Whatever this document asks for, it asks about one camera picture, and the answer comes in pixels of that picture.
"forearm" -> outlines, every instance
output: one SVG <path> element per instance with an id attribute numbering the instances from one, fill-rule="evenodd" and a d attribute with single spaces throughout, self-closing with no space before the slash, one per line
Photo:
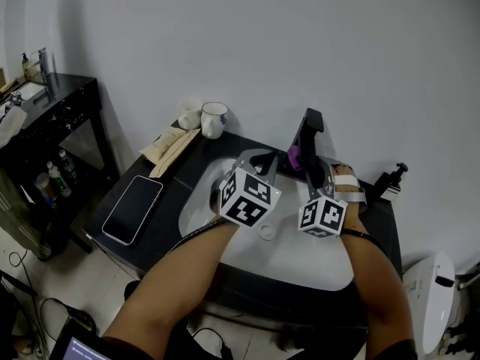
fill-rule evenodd
<path id="1" fill-rule="evenodd" d="M 347 220 L 344 228 L 366 232 L 357 217 Z M 372 359 L 392 344 L 413 338 L 407 296 L 394 266 L 378 247 L 352 235 L 342 235 L 341 239 L 367 309 L 367 358 Z"/>
<path id="2" fill-rule="evenodd" d="M 172 327 L 203 300 L 237 229 L 232 223 L 222 224 L 168 253 L 148 271 L 105 336 L 161 359 Z"/>

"purple object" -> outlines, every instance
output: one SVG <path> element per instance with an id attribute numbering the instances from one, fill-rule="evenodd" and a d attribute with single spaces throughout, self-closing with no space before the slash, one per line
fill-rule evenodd
<path id="1" fill-rule="evenodd" d="M 299 156 L 299 151 L 300 149 L 298 145 L 292 145 L 290 148 L 288 148 L 288 151 L 286 153 L 288 155 L 288 160 L 290 161 L 290 164 L 292 164 L 292 168 L 295 171 L 302 170 L 302 166 L 297 160 L 297 157 Z"/>

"smartphone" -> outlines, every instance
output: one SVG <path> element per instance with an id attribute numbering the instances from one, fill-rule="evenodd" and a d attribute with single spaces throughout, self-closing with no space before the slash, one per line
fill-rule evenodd
<path id="1" fill-rule="evenodd" d="M 102 232 L 123 245 L 134 242 L 164 186 L 143 176 L 135 176 L 106 218 Z"/>

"white mug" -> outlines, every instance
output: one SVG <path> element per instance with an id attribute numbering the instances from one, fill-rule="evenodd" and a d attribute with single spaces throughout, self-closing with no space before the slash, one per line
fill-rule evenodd
<path id="1" fill-rule="evenodd" d="M 178 104 L 180 117 L 178 124 L 182 129 L 196 129 L 200 126 L 200 115 L 202 114 L 202 102 L 200 100 L 183 100 Z"/>
<path id="2" fill-rule="evenodd" d="M 202 135 L 208 139 L 218 139 L 224 132 L 228 107 L 210 101 L 202 106 Z"/>

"toiletry bottle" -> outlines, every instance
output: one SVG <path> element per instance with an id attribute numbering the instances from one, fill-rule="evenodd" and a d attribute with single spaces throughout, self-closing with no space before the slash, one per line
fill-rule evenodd
<path id="1" fill-rule="evenodd" d="M 65 153 L 64 149 L 62 149 L 58 154 L 61 158 L 63 170 L 65 173 L 67 173 L 67 177 L 70 179 L 70 182 L 72 182 L 74 185 L 78 185 L 78 175 L 77 172 L 75 172 L 75 164 L 71 157 Z"/>
<path id="2" fill-rule="evenodd" d="M 404 163 L 397 164 L 398 170 L 390 174 L 384 172 L 374 186 L 375 197 L 393 201 L 400 193 L 400 181 L 402 175 L 408 172 L 408 166 Z"/>
<path id="3" fill-rule="evenodd" d="M 57 200 L 58 195 L 53 190 L 52 185 L 50 184 L 50 176 L 48 176 L 47 173 L 42 172 L 40 175 L 38 175 L 37 180 L 32 180 L 32 182 L 35 187 L 37 187 L 37 189 L 40 191 L 46 203 L 52 208 L 55 208 L 56 204 L 54 203 L 54 201 Z"/>
<path id="4" fill-rule="evenodd" d="M 29 75 L 29 58 L 25 53 L 22 53 L 23 60 L 22 60 L 22 71 L 23 71 L 23 76 L 27 77 Z"/>
<path id="5" fill-rule="evenodd" d="M 60 190 L 61 195 L 63 197 L 69 197 L 72 194 L 72 190 L 62 178 L 59 168 L 53 165 L 51 161 L 46 163 L 46 167 L 48 168 L 48 174 L 50 178 L 52 178 L 52 180 L 57 184 L 57 188 Z"/>

